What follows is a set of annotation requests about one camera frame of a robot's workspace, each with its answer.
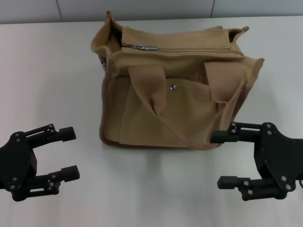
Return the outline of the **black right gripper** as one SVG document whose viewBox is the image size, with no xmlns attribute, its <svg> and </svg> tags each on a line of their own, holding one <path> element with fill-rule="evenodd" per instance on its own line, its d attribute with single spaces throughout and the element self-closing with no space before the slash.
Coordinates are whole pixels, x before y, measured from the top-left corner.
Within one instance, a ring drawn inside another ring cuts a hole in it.
<svg viewBox="0 0 303 227">
<path fill-rule="evenodd" d="M 254 160 L 262 179 L 221 176 L 219 189 L 238 188 L 244 201 L 274 198 L 296 189 L 303 179 L 303 140 L 283 135 L 273 123 L 232 122 L 225 131 L 213 131 L 210 143 L 255 142 Z"/>
</svg>

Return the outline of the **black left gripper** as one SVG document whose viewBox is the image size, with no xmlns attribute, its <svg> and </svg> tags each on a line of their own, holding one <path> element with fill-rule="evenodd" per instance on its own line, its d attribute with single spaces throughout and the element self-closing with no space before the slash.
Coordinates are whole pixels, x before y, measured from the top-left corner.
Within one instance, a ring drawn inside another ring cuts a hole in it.
<svg viewBox="0 0 303 227">
<path fill-rule="evenodd" d="M 8 142 L 0 148 L 0 188 L 10 192 L 14 201 L 57 195 L 61 181 L 70 182 L 80 178 L 78 167 L 70 166 L 47 175 L 36 176 L 37 159 L 33 148 L 75 139 L 73 127 L 57 131 L 53 124 L 27 132 L 13 133 Z"/>
</svg>

